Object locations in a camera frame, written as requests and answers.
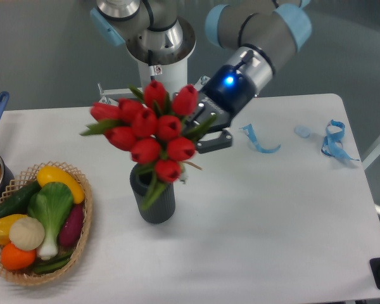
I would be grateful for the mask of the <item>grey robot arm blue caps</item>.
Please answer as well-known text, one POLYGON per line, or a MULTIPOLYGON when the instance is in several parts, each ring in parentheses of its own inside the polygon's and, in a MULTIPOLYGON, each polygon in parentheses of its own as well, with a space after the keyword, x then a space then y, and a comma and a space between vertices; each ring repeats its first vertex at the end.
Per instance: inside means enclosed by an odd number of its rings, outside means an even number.
MULTIPOLYGON (((219 137, 198 141, 198 152, 231 146, 228 128, 234 117, 310 37, 305 6, 305 1, 243 1, 210 10, 205 20, 208 40, 234 53, 212 77, 200 81, 198 106, 185 126, 190 129, 215 116, 210 132, 219 137)), ((98 1, 90 17, 105 40, 126 46, 143 86, 154 79, 175 93, 187 84, 196 36, 178 15, 175 1, 98 1)))

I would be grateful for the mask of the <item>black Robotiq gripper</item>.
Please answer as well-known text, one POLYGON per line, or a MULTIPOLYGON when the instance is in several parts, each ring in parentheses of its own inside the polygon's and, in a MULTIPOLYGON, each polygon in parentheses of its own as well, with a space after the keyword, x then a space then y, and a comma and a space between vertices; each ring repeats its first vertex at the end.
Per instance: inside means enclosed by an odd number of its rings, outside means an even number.
POLYGON ((255 84, 241 73, 240 68, 240 65, 222 66, 199 90, 198 103, 202 106, 190 116, 189 125, 195 127, 211 116, 216 117, 207 130, 208 133, 215 133, 207 134, 196 142, 199 154, 232 146, 232 134, 225 128, 231 125, 234 117, 256 93, 255 84))

